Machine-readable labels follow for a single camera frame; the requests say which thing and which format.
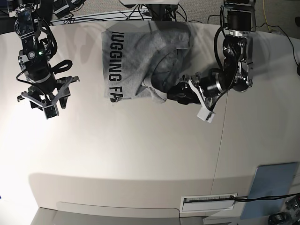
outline yellow cable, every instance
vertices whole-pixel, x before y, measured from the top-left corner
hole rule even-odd
[[[265,9],[264,9],[264,1],[265,1],[265,0],[263,0],[263,14],[264,14],[264,18],[265,18],[265,20],[266,20],[267,26],[268,26],[268,21],[267,21],[267,16],[266,16],[266,11],[265,11]]]

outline vent grille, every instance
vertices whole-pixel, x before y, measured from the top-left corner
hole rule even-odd
[[[203,196],[184,196],[181,198],[181,213],[210,212],[221,210],[232,210],[234,200],[238,194],[225,195],[203,195]]]

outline cloth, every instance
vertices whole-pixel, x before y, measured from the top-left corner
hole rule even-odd
[[[165,102],[179,78],[189,38],[189,31],[178,29],[102,33],[105,97]]]

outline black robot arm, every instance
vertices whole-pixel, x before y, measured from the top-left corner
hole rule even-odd
[[[253,46],[250,33],[256,31],[254,5],[255,0],[224,0],[220,12],[221,26],[214,38],[219,68],[212,68],[207,74],[185,75],[169,90],[168,99],[185,105],[201,104],[198,117],[211,122],[213,110],[224,94],[230,89],[243,92],[252,87]],[[223,64],[218,56],[217,45],[221,33],[224,35]]]
[[[8,2],[10,15],[15,15],[15,32],[20,37],[23,49],[19,52],[19,65],[22,72],[17,80],[30,85],[28,92],[22,92],[18,101],[28,99],[31,108],[44,111],[46,118],[59,115],[57,102],[62,109],[66,108],[70,96],[69,84],[79,80],[78,77],[56,79],[55,74],[65,72],[72,67],[72,61],[64,60],[51,67],[49,61],[57,52],[57,42],[48,25],[36,9],[38,0],[13,0]],[[38,39],[41,33],[46,38]],[[26,81],[19,77],[25,74]]]

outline tabletop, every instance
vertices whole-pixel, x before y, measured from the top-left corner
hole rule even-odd
[[[104,98],[101,32],[151,32],[173,25],[128,21],[53,27],[59,48],[50,63],[72,60],[63,76],[79,76],[80,82],[70,85],[67,108],[50,120],[28,102],[16,101],[27,89],[15,80],[22,45],[14,33],[0,36],[3,199],[50,209],[57,209],[57,202],[178,208],[187,195],[246,195],[257,166],[300,160],[300,78],[284,36],[254,34],[254,85],[224,96],[211,124],[196,117],[197,105],[151,99],[112,104]],[[216,63],[218,26],[188,26],[192,48],[182,74]],[[299,53],[300,41],[292,41]],[[197,215],[238,217],[240,208]]]

